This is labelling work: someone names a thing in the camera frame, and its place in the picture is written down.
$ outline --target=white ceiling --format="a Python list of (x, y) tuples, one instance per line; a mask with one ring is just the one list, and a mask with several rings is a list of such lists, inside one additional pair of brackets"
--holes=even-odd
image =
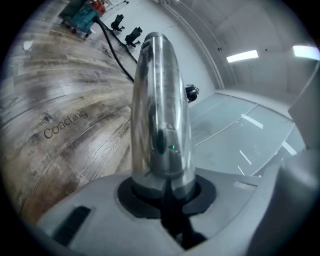
[[(234, 54), (257, 50), (259, 58), (256, 59), (217, 63), (222, 74), (223, 69), (231, 67), (238, 86), (298, 95), (313, 73), (316, 61), (297, 58), (292, 50), (294, 45), (314, 45), (313, 41), (283, 3), (277, 0), (179, 2), (190, 8), (216, 37), (218, 43), (206, 44), (214, 49), (216, 59), (224, 60)], [(216, 50), (219, 45), (222, 51)], [(226, 88), (234, 85), (234, 80), (225, 79)]]

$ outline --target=metal cylinder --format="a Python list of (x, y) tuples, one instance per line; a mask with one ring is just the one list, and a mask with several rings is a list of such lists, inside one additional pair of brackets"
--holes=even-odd
[(156, 199), (170, 179), (178, 199), (192, 196), (195, 167), (189, 109), (178, 61), (161, 33), (146, 36), (133, 86), (131, 152), (134, 190)]

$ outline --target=black slot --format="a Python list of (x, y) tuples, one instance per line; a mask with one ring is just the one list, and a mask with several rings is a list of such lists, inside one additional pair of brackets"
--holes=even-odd
[(91, 209), (85, 206), (75, 208), (59, 229), (53, 235), (53, 239), (59, 244), (67, 247), (74, 238), (81, 225), (85, 222)]

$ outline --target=gray base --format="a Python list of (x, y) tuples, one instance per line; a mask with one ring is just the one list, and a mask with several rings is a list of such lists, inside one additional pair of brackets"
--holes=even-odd
[(184, 251), (158, 219), (135, 218), (117, 199), (119, 184), (130, 173), (90, 182), (54, 206), (38, 227), (49, 237), (78, 206), (91, 213), (69, 244), (57, 244), (41, 230), (32, 234), (54, 255), (162, 256), (273, 255), (295, 233), (320, 194), (320, 152), (301, 152), (281, 166), (271, 165), (262, 178), (197, 169), (211, 181), (216, 200), (203, 213), (190, 218), (193, 229), (207, 241)]
[[(244, 207), (260, 182), (258, 177), (224, 174), (197, 169), (196, 173), (214, 183), (217, 199), (204, 214), (191, 218), (194, 229), (210, 238), (227, 226)], [(62, 200), (38, 222), (47, 235), (77, 206), (92, 212), (69, 248), (84, 255), (176, 255), (184, 250), (164, 230), (158, 219), (139, 219), (127, 212), (117, 199), (119, 184), (130, 173), (97, 179)]]

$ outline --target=silver cylindrical post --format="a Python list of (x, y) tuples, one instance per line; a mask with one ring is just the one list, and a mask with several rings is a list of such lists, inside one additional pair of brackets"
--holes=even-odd
[(170, 41), (146, 36), (133, 86), (131, 111), (132, 178), (140, 196), (156, 199), (171, 180), (178, 199), (195, 188), (193, 145), (186, 91)]

